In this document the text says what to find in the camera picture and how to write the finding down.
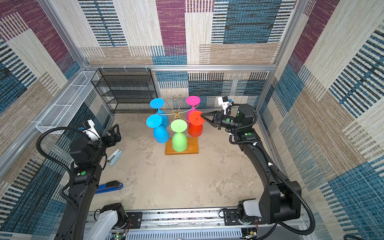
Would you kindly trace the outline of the red wine glass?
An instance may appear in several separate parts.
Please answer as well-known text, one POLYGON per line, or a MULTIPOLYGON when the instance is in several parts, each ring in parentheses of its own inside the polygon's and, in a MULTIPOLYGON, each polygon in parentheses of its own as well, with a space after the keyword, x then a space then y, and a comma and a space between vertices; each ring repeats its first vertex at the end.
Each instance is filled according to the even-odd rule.
POLYGON ((205 120, 201 117, 201 111, 194 111, 189 115, 188 133, 192 137, 199 137, 203 133, 203 123, 205 120))

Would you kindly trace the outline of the magenta wine glass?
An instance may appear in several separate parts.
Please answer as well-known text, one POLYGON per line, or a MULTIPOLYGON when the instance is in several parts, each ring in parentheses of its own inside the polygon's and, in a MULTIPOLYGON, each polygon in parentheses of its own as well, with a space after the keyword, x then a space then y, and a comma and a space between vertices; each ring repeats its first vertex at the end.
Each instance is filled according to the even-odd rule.
POLYGON ((191 106, 191 109, 187 113, 188 125, 190 125, 189 118, 190 118, 191 113, 193 113, 197 110, 196 107, 199 106, 200 102, 201 102, 201 99, 200 99, 200 97, 197 97, 197 96, 189 96, 188 98, 186 98, 186 103, 191 106))

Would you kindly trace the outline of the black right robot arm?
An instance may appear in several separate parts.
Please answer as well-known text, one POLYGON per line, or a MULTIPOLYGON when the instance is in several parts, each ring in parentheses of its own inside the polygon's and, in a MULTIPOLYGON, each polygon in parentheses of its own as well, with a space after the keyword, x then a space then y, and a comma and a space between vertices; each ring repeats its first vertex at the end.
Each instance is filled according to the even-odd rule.
POLYGON ((239 146, 262 180, 264 191, 261 198, 243 201, 243 214, 247 217, 262 217, 267 224, 298 219, 301 215, 301 201, 271 170, 275 163, 253 128, 257 122, 254 108, 242 104, 234 117, 225 115, 224 110, 203 113, 201 117, 219 130, 226 129, 230 134, 230 143, 239 146))

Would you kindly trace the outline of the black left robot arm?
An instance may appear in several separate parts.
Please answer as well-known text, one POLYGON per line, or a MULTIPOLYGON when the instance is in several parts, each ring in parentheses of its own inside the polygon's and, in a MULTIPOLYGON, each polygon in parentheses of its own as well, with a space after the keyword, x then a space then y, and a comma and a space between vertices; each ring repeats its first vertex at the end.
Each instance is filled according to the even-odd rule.
POLYGON ((121 141, 119 131, 109 130, 109 134, 100 140, 91 141, 86 137, 71 143, 70 155, 77 165, 71 168, 69 197, 75 206, 67 204, 60 226, 55 235, 56 240, 82 240, 92 199, 99 186, 102 158, 109 147, 121 141))

